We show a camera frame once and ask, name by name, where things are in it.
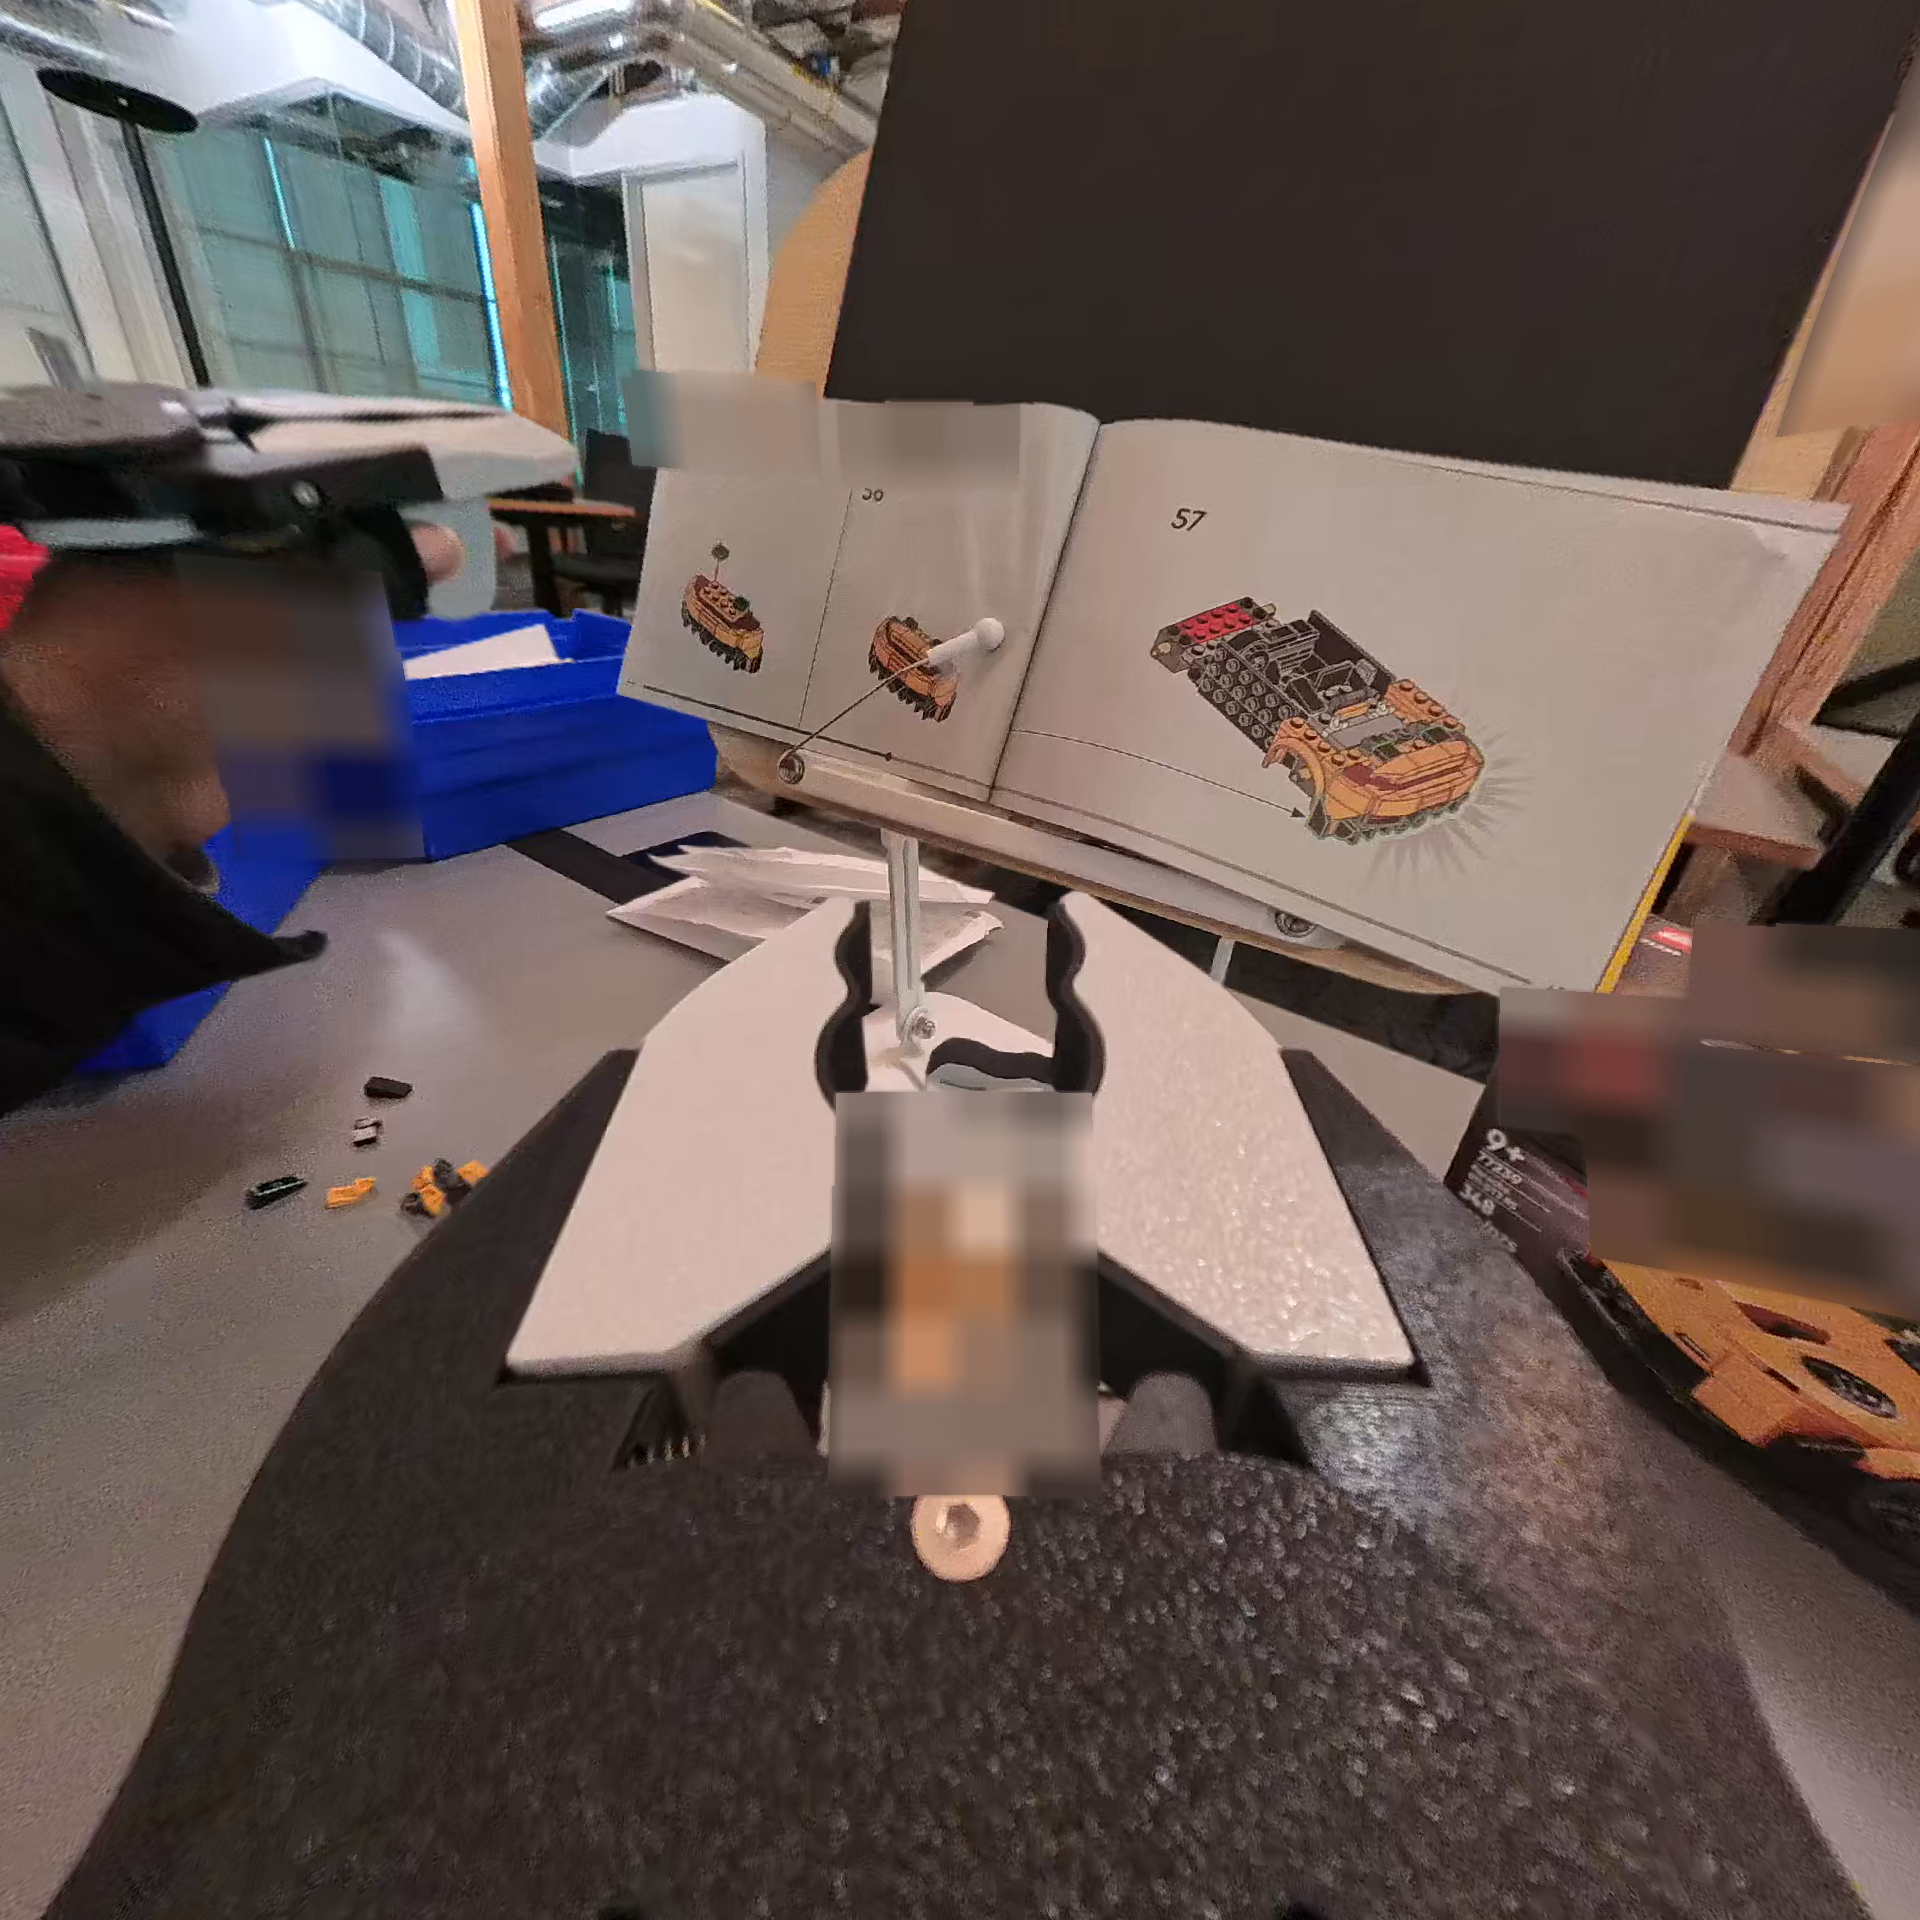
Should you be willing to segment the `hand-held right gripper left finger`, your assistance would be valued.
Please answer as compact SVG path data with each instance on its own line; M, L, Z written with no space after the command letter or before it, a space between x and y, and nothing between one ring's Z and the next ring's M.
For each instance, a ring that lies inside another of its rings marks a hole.
M832 1098L817 1067L866 921L828 903L720 966L646 1030L512 1335L514 1378L677 1374L709 1332L821 1257Z

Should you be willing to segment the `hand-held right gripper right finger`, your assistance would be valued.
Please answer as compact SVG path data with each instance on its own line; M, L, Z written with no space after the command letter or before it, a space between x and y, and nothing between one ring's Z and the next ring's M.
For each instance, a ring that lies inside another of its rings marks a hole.
M1067 894L1067 989L1100 1043L1100 1253L1266 1374L1405 1378L1401 1317L1277 1041L1208 971Z

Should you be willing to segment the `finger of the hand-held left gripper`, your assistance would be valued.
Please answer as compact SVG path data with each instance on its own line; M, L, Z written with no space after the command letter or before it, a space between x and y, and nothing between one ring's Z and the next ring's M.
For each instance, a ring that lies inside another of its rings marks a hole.
M521 415L277 415L250 430L254 445L302 465L342 465L378 455L420 455L435 493L408 499L478 500L548 486L573 476L573 445Z
M339 428L372 434L444 436L453 426L497 428L506 412L476 402L355 398L334 394L224 394L224 433L238 442L280 428Z

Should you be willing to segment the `black lego box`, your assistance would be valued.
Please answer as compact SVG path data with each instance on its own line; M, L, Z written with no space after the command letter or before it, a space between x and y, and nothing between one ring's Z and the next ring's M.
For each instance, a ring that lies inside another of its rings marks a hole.
M1603 1370L1916 1610L1916 916L1515 989L1448 1175Z

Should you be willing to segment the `lego instruction booklet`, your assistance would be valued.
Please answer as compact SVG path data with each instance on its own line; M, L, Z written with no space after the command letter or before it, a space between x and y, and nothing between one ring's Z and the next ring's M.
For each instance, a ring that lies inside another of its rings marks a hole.
M1601 987L1848 509L660 375L619 690L1491 993ZM904 670L996 618L958 676Z

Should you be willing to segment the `black chair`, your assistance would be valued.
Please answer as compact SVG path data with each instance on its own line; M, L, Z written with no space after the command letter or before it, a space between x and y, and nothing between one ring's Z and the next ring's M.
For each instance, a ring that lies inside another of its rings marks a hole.
M593 602L610 618L626 618L641 588L641 570L657 497L657 468L633 459L628 442L603 428L582 434L581 485L555 534L552 570L561 604Z

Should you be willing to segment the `white paper sheet in bin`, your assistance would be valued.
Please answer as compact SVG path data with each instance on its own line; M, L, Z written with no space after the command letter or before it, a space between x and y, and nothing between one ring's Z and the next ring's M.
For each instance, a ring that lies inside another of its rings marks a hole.
M408 681L454 681L524 670L577 666L555 643L545 622L478 633L404 657L401 673Z

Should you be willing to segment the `blue plastic bin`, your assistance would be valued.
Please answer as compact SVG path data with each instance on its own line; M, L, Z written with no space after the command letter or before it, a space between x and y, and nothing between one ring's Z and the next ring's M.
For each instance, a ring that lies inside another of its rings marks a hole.
M208 899L260 934L291 937L299 930L296 916L302 899L326 868L325 851L325 834L312 823L240 819L208 843L216 870ZM89 1081L169 1066L227 995L229 986L208 983L140 1013L73 1074Z
M632 629L579 611L422 618L393 629L401 658L552 626L572 666L410 681L422 858L445 859L704 793L718 754L704 721L619 690Z

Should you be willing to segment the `black floor lamp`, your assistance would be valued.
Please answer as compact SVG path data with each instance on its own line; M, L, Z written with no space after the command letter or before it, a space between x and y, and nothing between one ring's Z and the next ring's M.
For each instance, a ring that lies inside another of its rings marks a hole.
M40 132L35 195L80 325L102 378L208 385L203 332L169 227L144 110L172 103L70 61L33 63Z

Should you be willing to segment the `white paper sheets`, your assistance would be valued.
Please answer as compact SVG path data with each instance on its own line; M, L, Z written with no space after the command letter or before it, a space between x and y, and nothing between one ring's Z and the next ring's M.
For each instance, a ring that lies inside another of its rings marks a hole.
M731 962L821 905L873 903L875 954L889 950L889 868L882 858L677 843L643 863L666 884L608 908L610 923ZM918 870L923 969L942 966L998 925L990 892Z

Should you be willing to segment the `black board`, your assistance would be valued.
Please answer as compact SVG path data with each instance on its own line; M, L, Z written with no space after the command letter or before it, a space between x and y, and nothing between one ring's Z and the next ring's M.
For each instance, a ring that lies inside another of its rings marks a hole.
M1729 489L1914 3L916 3L826 388Z

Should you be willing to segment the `wooden post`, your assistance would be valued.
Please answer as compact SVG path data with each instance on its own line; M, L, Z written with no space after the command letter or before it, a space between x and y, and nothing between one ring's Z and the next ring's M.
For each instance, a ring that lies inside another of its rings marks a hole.
M570 434L514 3L451 3L514 412Z

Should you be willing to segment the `wooden shelf frame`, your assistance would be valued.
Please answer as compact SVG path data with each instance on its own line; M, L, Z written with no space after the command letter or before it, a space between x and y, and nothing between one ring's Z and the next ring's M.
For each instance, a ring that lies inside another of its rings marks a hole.
M1813 874L1897 754L1889 738L1840 738L1818 723L1883 614L1916 585L1917 430L1914 423L1787 436L1741 476L1784 477L1789 452L1826 452L1813 499L1848 509L1840 542L1749 699L1729 754L1688 828L1657 911L1693 925L1714 910L1764 905Z

